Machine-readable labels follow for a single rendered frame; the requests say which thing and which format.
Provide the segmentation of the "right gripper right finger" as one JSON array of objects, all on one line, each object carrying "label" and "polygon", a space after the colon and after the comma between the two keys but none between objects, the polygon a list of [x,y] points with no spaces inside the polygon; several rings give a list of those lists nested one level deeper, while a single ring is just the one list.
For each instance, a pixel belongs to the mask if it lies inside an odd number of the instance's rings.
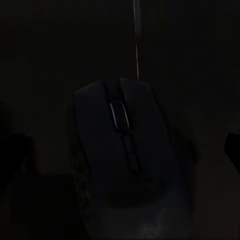
[{"label": "right gripper right finger", "polygon": [[224,151],[240,173],[240,135],[228,133]]}]

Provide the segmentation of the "mouse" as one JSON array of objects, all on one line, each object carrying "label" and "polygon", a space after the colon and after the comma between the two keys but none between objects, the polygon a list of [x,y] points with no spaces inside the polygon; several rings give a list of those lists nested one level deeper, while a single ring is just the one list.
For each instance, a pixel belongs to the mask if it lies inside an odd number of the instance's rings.
[{"label": "mouse", "polygon": [[92,240],[186,240],[195,171],[153,85],[101,80],[64,102],[79,213]]}]

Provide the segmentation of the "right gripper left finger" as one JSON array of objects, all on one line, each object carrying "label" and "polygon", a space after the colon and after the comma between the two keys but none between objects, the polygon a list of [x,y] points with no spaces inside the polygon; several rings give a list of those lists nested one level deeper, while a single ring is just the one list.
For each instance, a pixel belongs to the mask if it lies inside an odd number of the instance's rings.
[{"label": "right gripper left finger", "polygon": [[0,139],[0,196],[27,152],[28,146],[23,133]]}]

